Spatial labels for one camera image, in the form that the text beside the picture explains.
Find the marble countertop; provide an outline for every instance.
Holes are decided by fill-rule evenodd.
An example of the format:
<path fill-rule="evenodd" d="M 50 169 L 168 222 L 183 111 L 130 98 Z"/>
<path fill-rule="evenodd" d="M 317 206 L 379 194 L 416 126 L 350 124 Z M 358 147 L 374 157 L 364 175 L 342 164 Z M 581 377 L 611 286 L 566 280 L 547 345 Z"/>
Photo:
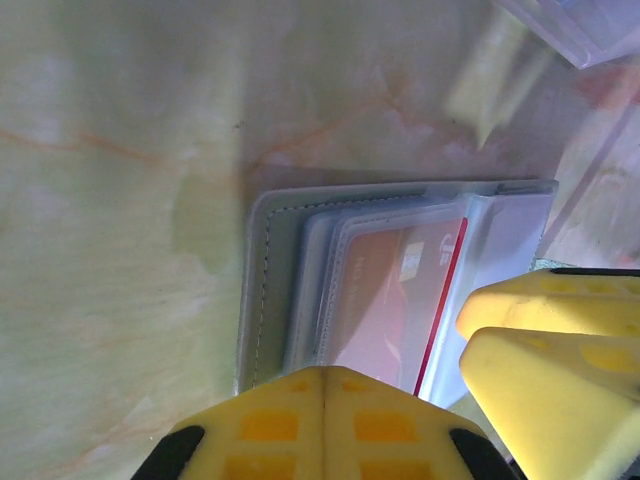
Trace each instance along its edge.
<path fill-rule="evenodd" d="M 8 0 L 0 53 L 3 478 L 129 478 L 230 395 L 266 189 L 555 176 L 543 254 L 640 256 L 640 70 L 488 0 Z"/>

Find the clear plastic box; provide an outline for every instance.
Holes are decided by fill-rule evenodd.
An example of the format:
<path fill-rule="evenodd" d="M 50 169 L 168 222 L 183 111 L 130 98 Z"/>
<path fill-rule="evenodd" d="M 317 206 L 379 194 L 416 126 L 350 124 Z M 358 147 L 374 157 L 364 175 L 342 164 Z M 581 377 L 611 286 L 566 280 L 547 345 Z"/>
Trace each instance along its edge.
<path fill-rule="evenodd" d="M 640 51 L 633 0 L 496 1 L 578 68 Z"/>

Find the marble surface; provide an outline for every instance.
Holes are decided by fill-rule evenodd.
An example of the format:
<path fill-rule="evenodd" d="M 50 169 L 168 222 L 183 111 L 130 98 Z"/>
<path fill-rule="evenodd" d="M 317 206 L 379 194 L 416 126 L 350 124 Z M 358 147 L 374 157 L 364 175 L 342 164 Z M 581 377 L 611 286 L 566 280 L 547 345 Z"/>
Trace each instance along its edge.
<path fill-rule="evenodd" d="M 557 174 L 543 253 L 634 265 L 634 65 L 486 0 L 3 2 L 0 477 L 129 478 L 230 395 L 262 190 Z"/>

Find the black rubber pad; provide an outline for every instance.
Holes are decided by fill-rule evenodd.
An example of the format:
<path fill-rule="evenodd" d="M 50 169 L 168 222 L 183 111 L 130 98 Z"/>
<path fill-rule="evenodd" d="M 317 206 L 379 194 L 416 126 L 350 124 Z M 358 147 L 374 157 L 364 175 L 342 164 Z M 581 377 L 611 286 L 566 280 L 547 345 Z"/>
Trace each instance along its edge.
<path fill-rule="evenodd" d="M 552 268 L 556 275 L 598 275 L 601 277 L 640 277 L 640 270 L 620 268 Z"/>
<path fill-rule="evenodd" d="M 131 480 L 179 480 L 204 437 L 204 428 L 185 427 L 160 440 Z"/>
<path fill-rule="evenodd" d="M 517 480 L 490 440 L 464 428 L 451 430 L 449 436 L 474 480 Z"/>

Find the red stripe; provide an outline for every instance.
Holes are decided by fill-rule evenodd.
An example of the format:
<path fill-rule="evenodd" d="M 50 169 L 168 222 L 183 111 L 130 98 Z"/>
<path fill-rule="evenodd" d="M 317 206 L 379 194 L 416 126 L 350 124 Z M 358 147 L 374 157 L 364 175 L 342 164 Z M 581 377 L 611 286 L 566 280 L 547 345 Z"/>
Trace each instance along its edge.
<path fill-rule="evenodd" d="M 444 285 L 442 286 L 442 294 L 440 295 L 440 300 L 438 301 L 438 308 L 436 309 L 436 315 L 433 320 L 433 325 L 431 327 L 431 333 L 429 334 L 429 341 L 427 342 L 427 348 L 424 351 L 424 357 L 422 357 L 422 365 L 420 365 L 420 373 L 418 373 L 418 379 L 416 380 L 416 388 L 413 391 L 413 394 L 416 397 L 420 393 L 420 387 L 422 387 L 424 374 L 427 371 L 429 357 L 431 356 L 431 350 L 433 349 L 433 344 L 436 340 L 436 333 L 438 333 L 438 327 L 440 326 L 440 320 L 442 319 L 442 312 L 444 311 L 444 306 L 447 302 L 447 296 L 449 295 L 449 289 L 451 288 L 451 281 L 453 280 L 453 272 L 456 269 L 456 265 L 458 263 L 458 257 L 460 257 L 460 250 L 462 249 L 462 241 L 464 240 L 464 235 L 467 232 L 468 223 L 469 221 L 466 218 L 463 218 L 462 223 L 460 224 L 460 230 L 458 231 L 458 239 L 456 240 L 456 246 L 451 256 L 451 263 L 449 264 L 449 271 L 447 272 L 447 277 L 445 278 Z"/>

